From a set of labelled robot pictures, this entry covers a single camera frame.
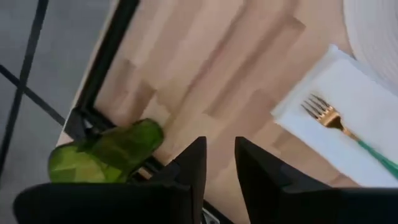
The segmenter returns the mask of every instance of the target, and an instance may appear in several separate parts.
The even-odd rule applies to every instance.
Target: black floor line
[[[19,79],[2,65],[0,65],[0,74],[6,77],[12,84],[14,84],[18,88]]]
[[[63,118],[54,108],[41,99],[41,97],[34,93],[30,88],[25,88],[25,94],[46,113],[48,113],[58,124],[61,126],[65,124],[65,118]]]
[[[6,77],[12,84],[16,87],[19,86],[19,79],[15,77],[8,69],[3,65],[0,65],[0,74]],[[65,118],[63,118],[54,108],[52,108],[48,103],[46,103],[41,97],[33,92],[29,87],[24,88],[24,93],[29,97],[34,103],[41,107],[46,113],[48,113],[52,119],[54,119],[58,124],[63,126],[65,124]]]
[[[36,51],[37,43],[39,41],[40,32],[42,30],[45,12],[49,0],[39,0],[36,8],[35,18],[33,20],[32,28],[30,30],[29,40],[26,47],[24,62],[21,68],[21,74],[19,75],[19,83],[17,91],[14,95],[14,101],[12,102],[11,111],[9,113],[8,122],[6,125],[6,131],[0,147],[0,176],[2,174],[6,156],[8,153],[9,145],[11,143],[12,134],[14,132],[15,123],[17,121],[19,108],[21,107],[21,101],[26,87],[27,79],[29,77],[30,68],[34,54]]]

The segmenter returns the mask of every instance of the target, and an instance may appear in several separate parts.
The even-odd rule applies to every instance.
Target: green fork handle
[[[390,161],[382,154],[376,152],[372,147],[368,146],[364,141],[357,141],[358,144],[366,149],[373,157],[375,157],[396,179],[398,179],[398,165]]]

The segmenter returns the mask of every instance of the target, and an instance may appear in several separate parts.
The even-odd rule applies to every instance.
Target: green glass
[[[52,182],[125,182],[162,144],[162,128],[143,119],[99,138],[57,147],[50,155]]]

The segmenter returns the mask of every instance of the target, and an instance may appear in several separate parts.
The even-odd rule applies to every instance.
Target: floor tile
[[[49,2],[28,87],[64,118],[68,115],[109,7],[110,0]]]
[[[12,202],[27,187],[49,182],[47,160],[62,127],[24,96],[0,180],[1,223],[15,223]]]
[[[19,76],[38,0],[0,1],[0,64]]]

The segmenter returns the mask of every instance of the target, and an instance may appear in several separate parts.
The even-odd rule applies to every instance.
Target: black metal table frame
[[[94,103],[138,5],[139,0],[120,0],[116,7],[79,99],[65,124],[64,131],[76,141],[115,127],[95,109]],[[143,163],[143,167],[154,174],[164,166],[154,157],[150,157]],[[204,201],[203,207],[220,223],[232,223],[208,202]]]

